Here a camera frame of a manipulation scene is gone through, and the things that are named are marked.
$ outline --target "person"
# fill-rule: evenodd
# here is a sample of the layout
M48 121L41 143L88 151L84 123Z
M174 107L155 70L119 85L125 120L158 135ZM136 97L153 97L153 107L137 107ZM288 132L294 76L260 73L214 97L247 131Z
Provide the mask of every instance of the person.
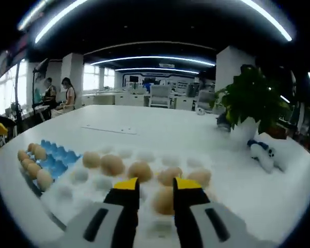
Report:
M55 109L57 107L56 102L56 87L52 85L52 78L49 77L45 80L45 87L47 90L45 91L45 95L42 98L42 102L44 106L48 106L48 108L44 111L45 119L51 118L51 110Z
M62 80L62 86L64 89L66 89L66 102L61 104L60 106L56 107L54 110L52 110L52 118L65 114L67 112L70 112L74 110L74 103L76 100L76 92L71 84L71 81L68 77L65 77Z

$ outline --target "brown egg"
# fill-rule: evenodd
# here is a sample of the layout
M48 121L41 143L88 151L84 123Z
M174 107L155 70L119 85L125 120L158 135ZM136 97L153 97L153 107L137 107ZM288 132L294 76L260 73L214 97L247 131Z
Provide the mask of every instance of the brown egg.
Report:
M86 168L97 168L100 166L101 158L96 152L86 151L83 155L83 165Z
M35 154L36 148L38 146L39 146L38 144L33 144L32 149L31 149L32 154Z
M41 167L36 163L30 163L27 167L27 172L29 173L29 176L32 180L35 180L37 178L37 173L40 170Z
M141 161L141 162L134 162L128 171L128 178L137 177L139 182L147 182L153 177L153 172L151 171L148 163Z
M172 187L162 187L155 195L153 202L155 212L164 215L174 215L174 190Z
M27 147L27 151L32 151L32 147L33 147L34 143L30 143Z
M31 163L34 163L34 161L33 161L32 159L24 159L24 160L22 161L22 167L23 167L24 169L27 169L28 166L29 166L29 164L31 164Z
M17 153L17 158L20 160L20 161L23 161L24 159L29 159L29 155L26 154L25 151L23 150L19 150L18 153Z
M100 161L102 172L107 176L117 176L125 170L123 160L118 156L107 154Z
M179 167L168 168L158 175L158 181L164 186L173 186L173 180L175 177L181 177L182 170Z
M37 184L42 191L46 191L53 183L51 174L46 169L40 169L37 173Z
M46 160L47 158L46 150L41 146L37 146L35 150L35 158L36 160L38 159Z
M190 173L187 178L197 181L202 188L206 188L211 179L211 172L207 169L200 169Z

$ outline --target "white plush toy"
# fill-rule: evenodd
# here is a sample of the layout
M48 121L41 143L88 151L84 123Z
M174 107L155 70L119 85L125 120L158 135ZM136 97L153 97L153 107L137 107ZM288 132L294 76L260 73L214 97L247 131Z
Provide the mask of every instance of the white plush toy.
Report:
M274 161L269 157L269 153L265 151L259 144L250 146L253 159L259 161L260 166L267 172L271 173L274 168Z

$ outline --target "white chair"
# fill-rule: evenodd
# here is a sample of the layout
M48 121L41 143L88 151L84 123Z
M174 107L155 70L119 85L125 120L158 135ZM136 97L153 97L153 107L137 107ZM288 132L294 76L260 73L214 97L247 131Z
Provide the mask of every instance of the white chair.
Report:
M204 109L207 113L212 112L212 108L210 107L210 101L215 99L215 93L209 92L207 90L200 90L198 93L198 99L196 102L195 109L200 107L201 109Z
M149 107L166 107L170 108L171 86L151 85Z

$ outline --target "white egg tray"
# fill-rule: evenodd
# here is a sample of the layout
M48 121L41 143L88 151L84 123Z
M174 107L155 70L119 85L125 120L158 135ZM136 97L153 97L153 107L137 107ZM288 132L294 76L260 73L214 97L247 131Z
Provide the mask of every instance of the white egg tray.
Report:
M190 172L200 168L209 169L212 177L215 175L211 170L212 164L208 156L201 154L188 155L168 154L160 151L147 151L126 147L103 147L96 150L100 156L114 154L121 157L131 155L123 159L126 166L125 173L118 177L108 177L101 173L99 168L88 169L83 166L82 159L78 159L74 166L62 174L52 186L43 193L41 201L44 205L65 225L80 213L92 202L102 202L112 186L123 180L127 180L126 173L129 166L143 160L153 160L148 162L153 178L148 182L140 184L140 208L138 212L139 225L135 237L134 247L145 247L152 240L156 241L154 247L160 244L158 240L164 242L168 247L180 247L173 216L157 214L153 211L152 201L156 192L162 187L157 175L160 171L170 166L179 166L182 177L186 177ZM208 195L214 196L214 188L211 183L205 189Z

